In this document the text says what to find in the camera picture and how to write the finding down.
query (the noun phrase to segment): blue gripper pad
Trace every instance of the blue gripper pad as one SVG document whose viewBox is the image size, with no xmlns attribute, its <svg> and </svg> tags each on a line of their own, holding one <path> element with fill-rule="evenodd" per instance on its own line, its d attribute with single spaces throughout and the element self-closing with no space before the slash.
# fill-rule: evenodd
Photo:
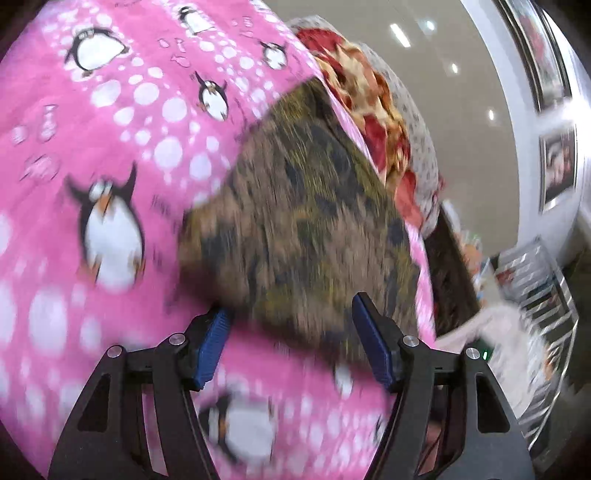
<svg viewBox="0 0 591 480">
<path fill-rule="evenodd" d="M 361 344 L 368 357 L 369 366 L 374 373 L 374 378 L 386 390 L 389 390 L 395 382 L 392 371 L 391 351 L 379 334 L 378 328 L 359 294 L 353 297 L 351 308 L 353 324 L 361 339 Z"/>
<path fill-rule="evenodd" d="M 223 347 L 230 335 L 230 326 L 226 312 L 218 310 L 207 329 L 203 343 L 193 354 L 197 360 L 193 379 L 200 390 L 213 378 Z"/>
</svg>

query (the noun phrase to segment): penguin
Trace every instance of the penguin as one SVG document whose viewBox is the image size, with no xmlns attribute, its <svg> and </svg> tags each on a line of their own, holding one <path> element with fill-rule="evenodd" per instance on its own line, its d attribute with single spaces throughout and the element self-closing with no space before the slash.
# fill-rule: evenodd
<svg viewBox="0 0 591 480">
<path fill-rule="evenodd" d="M 263 61 L 269 65 L 273 70 L 282 70 L 287 66 L 287 55 L 285 55 L 285 48 L 287 43 L 283 46 L 276 43 L 260 42 L 262 45 Z"/>
<path fill-rule="evenodd" d="M 198 419 L 204 435 L 232 464 L 270 463 L 277 435 L 277 418 L 270 402 L 228 393 L 215 405 L 201 409 Z"/>
<path fill-rule="evenodd" d="M 250 0 L 250 3 L 257 12 L 268 12 L 271 10 L 262 0 Z"/>
<path fill-rule="evenodd" d="M 228 118 L 228 97 L 226 96 L 226 88 L 228 82 L 223 82 L 223 87 L 220 87 L 213 80 L 203 80 L 199 74 L 195 73 L 191 76 L 194 80 L 199 82 L 199 106 L 201 110 L 209 113 L 209 115 L 223 122 Z"/>
<path fill-rule="evenodd" d="M 64 63 L 72 57 L 75 64 L 84 70 L 82 76 L 88 77 L 95 70 L 107 65 L 117 55 L 127 52 L 129 47 L 115 38 L 111 30 L 100 27 L 85 28 L 74 37 Z"/>
<path fill-rule="evenodd" d="M 82 206 L 79 235 L 83 261 L 81 271 L 95 284 L 113 292 L 135 284 L 145 269 L 145 238 L 138 216 L 131 205 L 137 166 L 131 168 L 123 185 L 102 177 L 87 191 L 67 176 L 66 186 Z"/>
<path fill-rule="evenodd" d="M 191 35 L 197 35 L 201 32 L 205 32 L 213 27 L 201 14 L 197 12 L 193 7 L 186 5 L 181 7 L 178 11 L 178 19 L 181 25 L 184 26 Z"/>
</svg>

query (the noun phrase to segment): green and brown fabric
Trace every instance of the green and brown fabric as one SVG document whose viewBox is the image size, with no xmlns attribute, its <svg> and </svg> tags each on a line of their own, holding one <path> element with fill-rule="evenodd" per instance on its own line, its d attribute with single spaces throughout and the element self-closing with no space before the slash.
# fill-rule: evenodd
<svg viewBox="0 0 591 480">
<path fill-rule="evenodd" d="M 186 215 L 179 258 L 267 330 L 363 361 L 351 300 L 366 291 L 417 334 L 418 268 L 385 187 L 318 79 L 282 97 L 246 138 L 219 194 Z"/>
</svg>

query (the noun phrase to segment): pink blanket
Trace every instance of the pink blanket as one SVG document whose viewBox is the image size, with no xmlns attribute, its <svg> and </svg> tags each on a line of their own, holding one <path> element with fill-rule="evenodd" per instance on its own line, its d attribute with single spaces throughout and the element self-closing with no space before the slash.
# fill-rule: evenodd
<svg viewBox="0 0 591 480">
<path fill-rule="evenodd" d="M 207 310 L 176 295 L 183 210 L 215 194 L 249 125 L 314 75 L 258 0 L 52 2 L 13 45 L 0 65 L 0 419 L 41 473 L 108 346 L 154 346 Z M 432 343 L 426 255 L 409 236 L 419 330 Z M 361 478 L 387 399 L 356 374 L 343 400 L 331 377 L 233 332 L 198 399 L 224 388 L 271 398 L 279 431 L 266 478 Z M 222 479 L 243 478 L 212 452 Z"/>
</svg>

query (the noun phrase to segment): picture frame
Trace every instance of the picture frame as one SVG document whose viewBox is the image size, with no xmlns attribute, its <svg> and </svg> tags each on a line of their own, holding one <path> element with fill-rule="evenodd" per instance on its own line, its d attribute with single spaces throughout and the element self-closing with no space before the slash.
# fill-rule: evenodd
<svg viewBox="0 0 591 480">
<path fill-rule="evenodd" d="M 546 13 L 531 0 L 495 0 L 525 64 L 536 110 L 572 97 L 569 76 Z"/>
<path fill-rule="evenodd" d="M 540 137 L 540 166 L 540 212 L 547 212 L 576 188 L 577 130 L 574 125 Z"/>
</svg>

